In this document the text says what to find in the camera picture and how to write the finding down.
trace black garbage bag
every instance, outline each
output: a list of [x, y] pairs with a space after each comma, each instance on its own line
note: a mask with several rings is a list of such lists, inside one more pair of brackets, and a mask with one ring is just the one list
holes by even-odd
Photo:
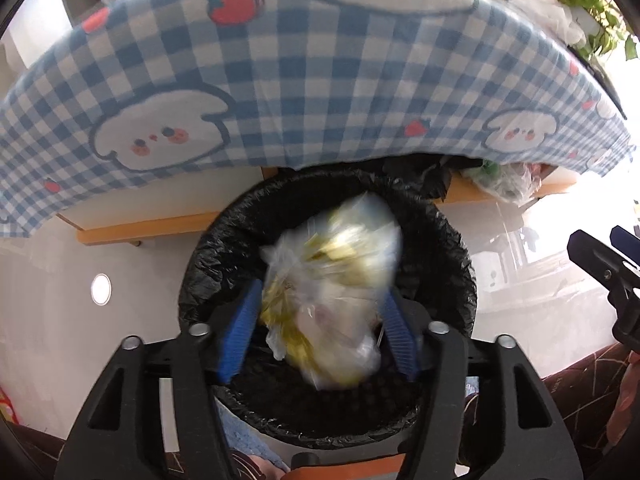
[[[318, 213], [363, 192], [380, 196], [402, 229], [396, 287], [432, 317], [470, 335], [476, 284], [460, 234], [430, 200], [399, 178], [362, 170], [311, 168], [258, 184], [227, 207], [202, 235], [178, 300], [180, 323], [207, 320], [253, 278], [264, 278], [260, 248]], [[249, 425], [283, 442], [339, 449], [377, 442], [409, 427], [421, 386], [408, 382], [383, 342], [380, 370], [352, 390], [320, 391], [286, 361], [276, 361], [257, 326], [242, 371], [215, 394]]]
[[[407, 187], [415, 189], [425, 198], [444, 200], [451, 186], [452, 172], [479, 168], [482, 162], [480, 158], [467, 158], [462, 155], [409, 153], [369, 158], [357, 162], [333, 162], [316, 166], [316, 168], [331, 171], [362, 170], [377, 176], [399, 178]], [[296, 172], [291, 168], [279, 168], [279, 170], [289, 175]]]

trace tablecloth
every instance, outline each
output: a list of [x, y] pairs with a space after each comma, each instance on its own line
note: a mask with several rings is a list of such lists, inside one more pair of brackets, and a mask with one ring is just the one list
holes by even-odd
[[564, 46], [491, 0], [119, 0], [0, 111], [0, 233], [206, 168], [409, 152], [606, 174], [631, 156]]

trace table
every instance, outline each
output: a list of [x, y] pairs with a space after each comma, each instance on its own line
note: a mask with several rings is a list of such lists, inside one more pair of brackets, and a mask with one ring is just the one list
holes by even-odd
[[[543, 171], [543, 177], [551, 174], [552, 170], [547, 168]], [[277, 171], [277, 168], [262, 168], [262, 176], [269, 178]], [[74, 227], [76, 239], [87, 246], [123, 242], [138, 246], [148, 238], [201, 233], [229, 204], [229, 197], [235, 192], [247, 190], [248, 184], [255, 179], [251, 173], [238, 174], [236, 182], [230, 186], [232, 189], [222, 189], [215, 184], [207, 187], [209, 177], [215, 172], [208, 170], [183, 176], [187, 180], [176, 176], [146, 188], [108, 192], [63, 211], [58, 217]], [[548, 178], [543, 180], [542, 187], [533, 198], [570, 192], [574, 183], [571, 173]], [[175, 200], [176, 194], [186, 196]], [[454, 173], [446, 199], [434, 202], [440, 205], [485, 201], [495, 202], [496, 199], [459, 173]]]
[[615, 106], [493, 0], [121, 0], [0, 108], [0, 234], [111, 189], [411, 152], [606, 174]]

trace tile floor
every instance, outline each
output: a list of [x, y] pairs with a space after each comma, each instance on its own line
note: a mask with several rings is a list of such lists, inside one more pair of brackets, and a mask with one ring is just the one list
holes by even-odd
[[[612, 175], [527, 210], [491, 202], [442, 207], [476, 268], [476, 338], [513, 334], [543, 376], [612, 341], [605, 291], [569, 262], [565, 247], [579, 228], [601, 240], [616, 224], [632, 229], [629, 181]], [[150, 342], [177, 333], [177, 292], [197, 238], [88, 248], [52, 219], [28, 240], [0, 240], [0, 386], [23, 424], [65, 437], [124, 336]], [[106, 306], [89, 294], [99, 272], [113, 284]], [[171, 430], [167, 437], [175, 449]]]

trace metal screw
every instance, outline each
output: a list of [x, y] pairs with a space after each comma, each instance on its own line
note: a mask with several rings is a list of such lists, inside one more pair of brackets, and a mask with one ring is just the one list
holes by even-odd
[[378, 348], [380, 348], [380, 345], [382, 344], [382, 338], [383, 338], [384, 335], [385, 335], [385, 327], [382, 327], [380, 329], [380, 335], [378, 336], [378, 342], [376, 343], [376, 346]]
[[431, 321], [429, 323], [429, 330], [434, 334], [446, 334], [449, 332], [449, 325], [443, 321]]
[[124, 339], [122, 347], [125, 350], [133, 350], [134, 348], [138, 348], [140, 343], [142, 343], [142, 341], [140, 341], [140, 338], [137, 335], [130, 335]]
[[196, 323], [189, 327], [189, 333], [194, 337], [207, 335], [210, 331], [209, 325], [206, 323]]
[[498, 336], [498, 339], [496, 339], [496, 341], [498, 342], [498, 345], [503, 348], [516, 348], [517, 345], [516, 340], [507, 334]]

